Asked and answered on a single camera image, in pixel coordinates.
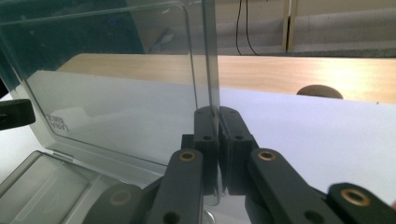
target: wooden table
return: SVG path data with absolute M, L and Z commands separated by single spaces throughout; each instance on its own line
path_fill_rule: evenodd
M 59 71 L 185 83 L 191 81 L 186 76 L 191 72 L 189 59 L 186 55 L 80 54 Z M 396 103 L 394 59 L 219 56 L 218 60 L 221 87 L 296 94 L 302 87 L 319 84 L 335 88 L 346 100 Z

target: container lid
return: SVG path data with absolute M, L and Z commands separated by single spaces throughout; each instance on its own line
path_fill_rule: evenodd
M 40 143 L 147 183 L 219 106 L 215 36 L 206 1 L 0 1 L 1 76 Z

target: wire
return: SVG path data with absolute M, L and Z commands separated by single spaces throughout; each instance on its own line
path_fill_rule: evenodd
M 239 51 L 239 46 L 238 46 L 238 31 L 239 31 L 239 18 L 241 17 L 241 7 L 242 7 L 242 0 L 239 0 L 238 20 L 236 20 L 236 50 L 238 50 L 239 55 L 242 55 L 241 51 Z
M 248 39 L 248 0 L 246 0 L 246 1 L 247 1 L 247 43 L 248 43 L 248 46 L 250 47 L 251 51 L 253 51 L 253 53 L 254 53 L 256 56 L 259 56 L 259 54 L 256 53 L 256 51 L 254 51 L 253 47 L 251 47 L 251 45 L 250 45 L 250 40 Z

